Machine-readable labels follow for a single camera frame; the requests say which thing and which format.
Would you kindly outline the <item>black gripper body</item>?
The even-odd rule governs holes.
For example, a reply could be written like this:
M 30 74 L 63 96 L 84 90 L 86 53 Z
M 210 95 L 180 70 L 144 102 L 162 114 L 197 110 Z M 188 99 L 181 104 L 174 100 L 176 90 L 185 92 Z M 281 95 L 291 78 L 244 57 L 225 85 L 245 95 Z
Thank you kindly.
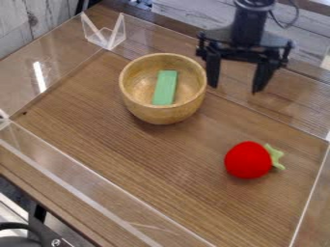
M 208 68 L 217 68 L 222 60 L 251 64 L 269 64 L 276 69 L 288 63 L 293 41 L 268 31 L 255 43 L 239 42 L 230 38 L 230 29 L 210 29 L 197 33 L 196 55 Z

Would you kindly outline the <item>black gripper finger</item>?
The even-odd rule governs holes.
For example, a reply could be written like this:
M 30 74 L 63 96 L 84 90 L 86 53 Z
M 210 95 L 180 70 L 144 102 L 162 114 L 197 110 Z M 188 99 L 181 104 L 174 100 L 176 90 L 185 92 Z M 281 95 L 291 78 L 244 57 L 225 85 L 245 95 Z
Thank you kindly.
M 256 69 L 252 79 L 251 93 L 261 92 L 277 70 L 277 61 L 261 61 L 256 63 Z
M 208 53 L 205 56 L 205 76 L 209 87 L 217 87 L 218 71 L 220 71 L 220 55 L 217 53 Z

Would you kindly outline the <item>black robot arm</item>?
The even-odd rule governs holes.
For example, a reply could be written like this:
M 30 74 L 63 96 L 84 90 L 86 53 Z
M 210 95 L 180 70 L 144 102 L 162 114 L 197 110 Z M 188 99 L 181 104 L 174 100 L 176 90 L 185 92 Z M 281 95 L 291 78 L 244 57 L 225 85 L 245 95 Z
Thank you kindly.
M 255 94 L 267 87 L 275 71 L 287 66 L 293 41 L 264 29 L 275 0 L 233 0 L 233 3 L 232 23 L 198 32 L 196 55 L 204 60 L 206 84 L 212 88 L 217 87 L 222 60 L 255 64 L 251 86 Z

